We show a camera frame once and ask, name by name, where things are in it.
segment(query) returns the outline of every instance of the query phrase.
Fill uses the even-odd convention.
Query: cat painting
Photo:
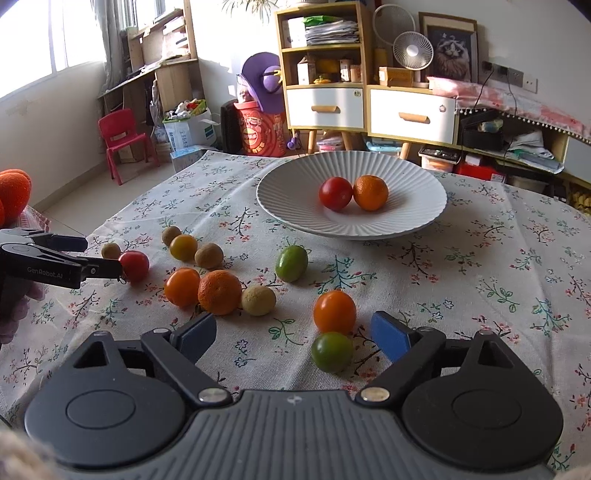
[[[470,52],[465,41],[458,41],[453,35],[442,35],[435,48],[433,74],[453,80],[471,82]]]

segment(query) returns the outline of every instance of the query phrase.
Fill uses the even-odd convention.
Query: wall socket
[[[533,78],[531,75],[526,75],[523,72],[515,69],[510,69],[497,63],[491,63],[489,61],[482,62],[482,73],[488,77],[491,73],[491,80],[497,80],[498,82],[504,82],[516,87],[524,88],[530,92],[538,92],[538,79]]]

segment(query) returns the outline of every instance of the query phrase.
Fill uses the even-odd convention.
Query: wall
[[[591,22],[568,0],[390,0],[417,12],[473,18],[479,23],[480,59],[538,79],[538,93],[515,89],[591,123]],[[222,12],[221,2],[191,0],[204,89],[214,111],[229,100],[244,60],[277,52],[273,20]]]
[[[0,99],[0,170],[33,180],[32,205],[105,162],[99,152],[97,95],[102,63],[86,63]]]

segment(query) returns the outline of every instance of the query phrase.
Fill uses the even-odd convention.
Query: human hand
[[[6,277],[0,299],[0,345],[12,342],[18,323],[27,316],[29,299],[43,300],[45,292],[39,283]]]

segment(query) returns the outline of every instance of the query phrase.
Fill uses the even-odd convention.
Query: floral tablecloth
[[[385,310],[411,327],[434,326],[451,338],[480,329],[502,336],[552,392],[564,433],[551,458],[556,470],[591,458],[591,223],[542,195],[452,174],[436,174],[448,205],[429,227],[387,241],[350,242],[295,231],[256,202],[272,158],[208,153],[134,200],[89,237],[86,255],[117,242],[145,252],[150,275],[140,286],[89,280],[80,290],[48,287],[31,302],[16,338],[0,351],[0,413],[18,423],[30,398],[69,352],[95,330],[135,339],[154,327],[175,329],[194,314],[167,303],[165,279],[183,266],[160,240],[177,225],[219,244],[225,268],[244,286],[273,288],[268,316],[237,311],[218,322],[217,340],[198,366],[238,394],[244,388],[342,388],[354,393],[389,362],[369,334]],[[274,273],[287,245],[309,252],[295,284]],[[358,307],[353,364],[340,375],[319,371],[309,349],[317,335],[312,305],[339,288]]]

